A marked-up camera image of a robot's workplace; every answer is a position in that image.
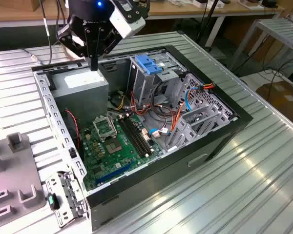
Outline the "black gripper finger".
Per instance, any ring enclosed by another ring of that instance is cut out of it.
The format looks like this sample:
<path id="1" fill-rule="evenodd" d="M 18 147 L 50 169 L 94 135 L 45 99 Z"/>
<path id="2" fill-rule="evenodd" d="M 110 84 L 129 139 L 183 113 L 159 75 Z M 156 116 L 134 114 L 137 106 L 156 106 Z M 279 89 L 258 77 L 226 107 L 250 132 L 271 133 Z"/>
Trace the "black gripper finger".
<path id="1" fill-rule="evenodd" d="M 104 29 L 102 27 L 98 30 L 98 36 L 94 43 L 94 54 L 92 57 L 92 70 L 98 70 L 98 59 L 104 54 L 109 54 L 112 49 L 122 40 L 122 36 L 116 29 Z"/>
<path id="2" fill-rule="evenodd" d="M 90 30 L 83 23 L 68 23 L 57 32 L 58 40 L 79 57 L 84 57 L 89 69 L 93 70 L 93 46 L 89 37 Z M 75 34 L 84 44 L 73 40 Z"/>

